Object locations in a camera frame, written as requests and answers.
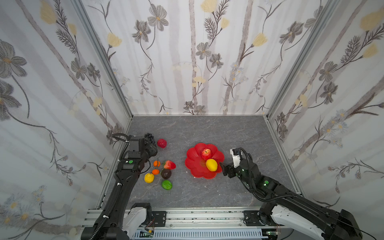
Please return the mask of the red apple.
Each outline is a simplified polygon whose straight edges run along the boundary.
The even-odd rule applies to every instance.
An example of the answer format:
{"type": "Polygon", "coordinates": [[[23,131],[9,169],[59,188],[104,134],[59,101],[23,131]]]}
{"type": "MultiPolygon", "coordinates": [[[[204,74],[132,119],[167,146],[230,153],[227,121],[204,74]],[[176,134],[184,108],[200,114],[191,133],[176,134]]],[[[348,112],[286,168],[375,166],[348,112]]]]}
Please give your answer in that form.
{"type": "Polygon", "coordinates": [[[202,159],[205,160],[205,161],[211,159],[211,157],[212,157],[211,149],[209,149],[209,148],[203,149],[203,151],[201,153],[201,156],[202,156],[202,159]]]}

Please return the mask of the red flower-shaped plate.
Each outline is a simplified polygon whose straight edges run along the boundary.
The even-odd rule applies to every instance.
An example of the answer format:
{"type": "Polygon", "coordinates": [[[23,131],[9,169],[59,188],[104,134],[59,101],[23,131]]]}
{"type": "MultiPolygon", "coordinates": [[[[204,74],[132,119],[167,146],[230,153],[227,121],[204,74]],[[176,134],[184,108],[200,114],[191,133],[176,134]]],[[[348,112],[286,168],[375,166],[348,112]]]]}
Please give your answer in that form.
{"type": "Polygon", "coordinates": [[[220,163],[223,163],[224,160],[224,154],[215,145],[198,143],[187,150],[185,166],[195,178],[214,179],[217,174],[222,172],[220,163]],[[206,149],[211,151],[211,156],[207,159],[203,157],[203,151],[206,149]],[[210,171],[207,167],[206,162],[209,159],[213,159],[217,163],[218,167],[215,171],[210,171]]]}

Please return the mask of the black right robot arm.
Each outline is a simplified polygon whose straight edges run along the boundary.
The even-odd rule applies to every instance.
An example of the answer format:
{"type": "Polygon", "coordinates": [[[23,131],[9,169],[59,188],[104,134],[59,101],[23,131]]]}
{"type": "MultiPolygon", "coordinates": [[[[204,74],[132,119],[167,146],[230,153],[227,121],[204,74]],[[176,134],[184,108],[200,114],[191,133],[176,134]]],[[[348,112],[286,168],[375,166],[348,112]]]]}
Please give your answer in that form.
{"type": "Polygon", "coordinates": [[[273,178],[262,175],[256,164],[221,164],[224,176],[237,178],[257,200],[262,225],[276,223],[305,234],[314,240],[361,240],[355,217],[346,210],[327,209],[292,191],[273,178]]]}

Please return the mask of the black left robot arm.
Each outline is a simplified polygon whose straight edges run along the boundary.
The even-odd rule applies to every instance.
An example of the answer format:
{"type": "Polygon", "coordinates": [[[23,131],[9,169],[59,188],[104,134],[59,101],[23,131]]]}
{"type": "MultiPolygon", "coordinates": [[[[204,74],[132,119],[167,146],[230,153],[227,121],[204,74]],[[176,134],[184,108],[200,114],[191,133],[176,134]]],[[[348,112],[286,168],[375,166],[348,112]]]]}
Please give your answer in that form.
{"type": "Polygon", "coordinates": [[[137,137],[116,133],[112,134],[112,138],[126,144],[114,172],[116,183],[94,225],[84,228],[82,240],[132,240],[137,228],[152,220],[152,208],[149,203],[135,204],[133,210],[138,214],[131,216],[133,224],[123,229],[124,215],[132,190],[143,172],[145,163],[158,153],[154,137],[152,134],[137,137]]]}

